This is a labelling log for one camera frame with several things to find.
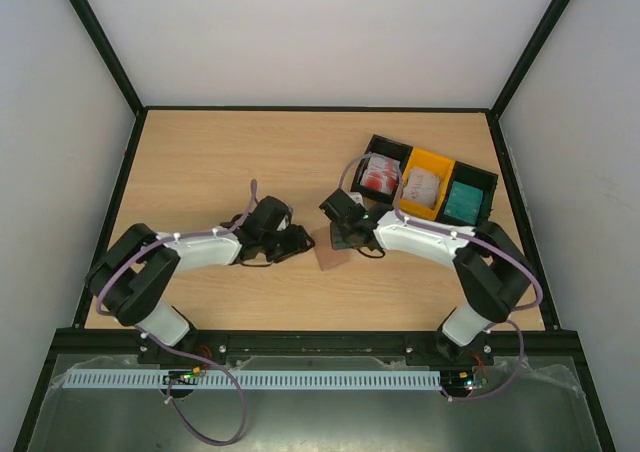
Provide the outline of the brown leather card holder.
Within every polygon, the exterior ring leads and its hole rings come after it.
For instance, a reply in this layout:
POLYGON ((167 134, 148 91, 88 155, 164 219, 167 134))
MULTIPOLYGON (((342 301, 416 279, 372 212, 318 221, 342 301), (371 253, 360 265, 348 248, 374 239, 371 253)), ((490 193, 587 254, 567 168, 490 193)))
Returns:
POLYGON ((351 255, 347 249, 336 250, 332 246, 330 227, 325 226, 311 234, 314 240, 314 253, 322 272, 327 272, 347 264, 351 255))

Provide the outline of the black bin with red cards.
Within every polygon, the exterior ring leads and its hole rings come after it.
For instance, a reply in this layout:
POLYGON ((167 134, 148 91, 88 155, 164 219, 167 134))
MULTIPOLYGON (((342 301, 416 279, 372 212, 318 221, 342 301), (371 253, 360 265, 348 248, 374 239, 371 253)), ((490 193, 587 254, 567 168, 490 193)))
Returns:
POLYGON ((350 190, 364 198, 391 204, 399 185, 396 170, 405 170, 412 152, 407 144, 373 135, 365 150, 368 157, 358 164, 350 190))

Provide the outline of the white pink card stack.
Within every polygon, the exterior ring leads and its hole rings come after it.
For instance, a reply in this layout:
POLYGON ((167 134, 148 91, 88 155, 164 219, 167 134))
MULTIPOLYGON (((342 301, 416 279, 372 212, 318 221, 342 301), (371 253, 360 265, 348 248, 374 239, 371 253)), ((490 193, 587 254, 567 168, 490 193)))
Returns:
POLYGON ((414 167, 410 170, 402 198, 411 203, 433 209, 436 205, 441 180, 426 169, 414 167))

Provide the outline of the yellow plastic bin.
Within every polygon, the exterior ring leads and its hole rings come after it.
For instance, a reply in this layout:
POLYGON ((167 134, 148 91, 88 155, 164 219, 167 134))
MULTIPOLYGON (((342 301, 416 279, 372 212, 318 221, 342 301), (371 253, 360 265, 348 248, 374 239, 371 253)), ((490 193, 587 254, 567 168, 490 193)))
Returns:
POLYGON ((434 221, 444 204, 455 161, 414 148, 404 169, 394 204, 403 212, 434 221))

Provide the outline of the black bin with teal cards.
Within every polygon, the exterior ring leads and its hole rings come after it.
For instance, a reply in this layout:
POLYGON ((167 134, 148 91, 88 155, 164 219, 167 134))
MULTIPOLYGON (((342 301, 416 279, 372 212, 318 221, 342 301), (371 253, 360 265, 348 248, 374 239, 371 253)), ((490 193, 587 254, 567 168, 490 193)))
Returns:
POLYGON ((436 221, 455 226, 478 226, 492 211, 498 175, 456 161, 436 221))

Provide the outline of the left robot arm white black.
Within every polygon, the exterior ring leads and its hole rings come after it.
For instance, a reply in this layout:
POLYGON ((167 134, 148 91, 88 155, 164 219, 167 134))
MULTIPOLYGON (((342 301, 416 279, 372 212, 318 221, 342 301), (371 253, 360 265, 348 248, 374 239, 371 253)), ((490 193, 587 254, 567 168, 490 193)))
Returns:
POLYGON ((208 266, 249 266, 260 255, 270 266, 314 245, 305 228, 292 222, 292 209, 266 196, 252 199, 231 221, 201 232, 160 233, 134 224, 90 269, 85 285, 99 313, 174 347, 194 330, 163 299, 175 274, 208 266))

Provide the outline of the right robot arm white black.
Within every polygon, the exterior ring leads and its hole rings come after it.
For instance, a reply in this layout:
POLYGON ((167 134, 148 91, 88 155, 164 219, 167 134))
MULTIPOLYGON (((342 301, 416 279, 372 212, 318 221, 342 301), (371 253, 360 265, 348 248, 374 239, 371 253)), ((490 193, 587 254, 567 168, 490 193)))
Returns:
POLYGON ((404 252, 455 271, 465 301, 443 320, 435 339, 437 354, 447 363, 460 362, 481 333, 507 322, 514 312, 538 306, 543 298, 526 257, 494 222, 453 226, 391 205, 365 208, 342 189, 319 209, 351 249, 404 252))

